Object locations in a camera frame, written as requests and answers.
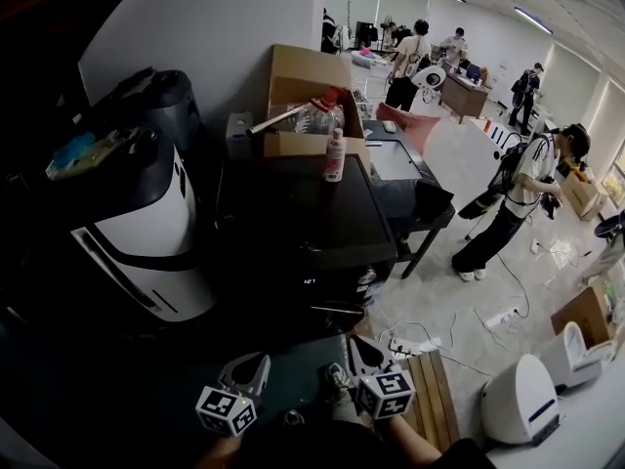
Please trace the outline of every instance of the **open cardboard box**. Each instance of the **open cardboard box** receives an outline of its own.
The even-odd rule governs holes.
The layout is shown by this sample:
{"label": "open cardboard box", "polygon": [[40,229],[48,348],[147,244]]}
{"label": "open cardboard box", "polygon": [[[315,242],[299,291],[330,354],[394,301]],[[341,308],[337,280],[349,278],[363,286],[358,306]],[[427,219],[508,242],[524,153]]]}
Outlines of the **open cardboard box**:
{"label": "open cardboard box", "polygon": [[[348,92],[344,101],[347,153],[357,153],[366,171],[371,173],[369,150],[352,94],[350,64],[338,56],[309,49],[274,45],[271,62],[271,84],[268,119],[285,112],[288,105],[305,104],[319,98],[328,87]],[[325,154],[328,136],[278,131],[265,135],[264,156]]]}
{"label": "open cardboard box", "polygon": [[568,173],[562,192],[582,221],[597,217],[607,202],[607,191],[601,184],[584,183],[574,172]]}

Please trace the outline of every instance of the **black pants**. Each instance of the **black pants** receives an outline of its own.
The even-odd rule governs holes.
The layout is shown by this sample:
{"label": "black pants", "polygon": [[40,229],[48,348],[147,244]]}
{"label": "black pants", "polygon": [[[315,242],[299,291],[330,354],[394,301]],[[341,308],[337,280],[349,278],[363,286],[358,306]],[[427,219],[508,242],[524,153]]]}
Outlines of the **black pants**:
{"label": "black pants", "polygon": [[[527,133],[527,123],[529,122],[529,116],[531,115],[531,109],[534,107],[534,96],[525,96],[523,100],[523,123],[521,124],[521,134],[524,136]],[[521,111],[520,107],[515,107],[510,115],[510,124],[517,125],[517,115]]]}
{"label": "black pants", "polygon": [[472,273],[483,270],[486,263],[505,247],[521,228],[520,219],[506,208],[505,203],[488,229],[478,234],[466,247],[454,255],[451,264],[459,273]]}
{"label": "black pants", "polygon": [[417,86],[407,76],[396,78],[389,88],[386,104],[409,112],[417,90]]}

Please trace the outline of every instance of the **tiled floor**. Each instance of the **tiled floor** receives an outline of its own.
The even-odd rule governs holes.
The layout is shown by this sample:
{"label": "tiled floor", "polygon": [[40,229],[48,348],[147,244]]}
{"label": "tiled floor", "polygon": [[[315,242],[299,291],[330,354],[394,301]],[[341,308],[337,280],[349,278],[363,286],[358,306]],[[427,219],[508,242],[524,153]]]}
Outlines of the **tiled floor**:
{"label": "tiled floor", "polygon": [[[354,64],[352,75],[354,88],[365,92],[372,103],[377,105],[384,101],[384,80],[370,78],[368,69]],[[439,107],[436,101],[425,105],[419,96],[411,111],[440,116],[441,120],[427,142],[424,157],[440,184],[455,194],[453,203],[456,209],[460,209],[474,198],[465,184],[471,180],[468,176],[472,168],[463,161],[459,145],[470,121],[465,120],[459,125],[458,117],[447,108]],[[498,120],[498,107],[487,103],[483,115]],[[488,213],[473,236],[485,229],[495,213],[496,210]],[[604,243],[593,236],[596,223],[581,222],[567,202],[555,221],[540,209],[532,216],[531,224],[523,225],[501,252],[527,292],[530,304],[527,319],[514,316],[505,323],[492,323],[500,320],[496,318],[498,315],[514,308],[518,308],[522,315],[527,313],[520,284],[497,257],[488,263],[487,277],[482,281],[466,283],[455,275],[450,266],[451,256],[466,244],[465,235],[477,223],[456,216],[438,235],[409,279],[402,280],[399,276],[406,264],[396,266],[381,297],[370,310],[376,335],[398,321],[418,320],[428,328],[433,339],[439,338],[441,345],[450,349],[441,351],[443,355],[488,374],[498,373],[525,353],[538,353],[541,346],[554,336],[550,315],[576,294],[579,275],[601,252]],[[424,236],[413,234],[410,242],[418,244]],[[529,248],[534,238],[552,250],[570,248],[570,261],[565,255],[544,251],[533,255]],[[590,255],[580,257],[589,251],[592,251]],[[457,315],[457,321],[452,339],[450,327],[454,315]],[[491,335],[479,318],[493,324],[491,330],[497,336]],[[401,324],[396,333],[414,342],[428,340],[423,327],[416,323]],[[387,332],[383,341],[391,334]],[[452,360],[444,361],[461,434],[480,441],[483,430],[479,392],[489,378]]]}

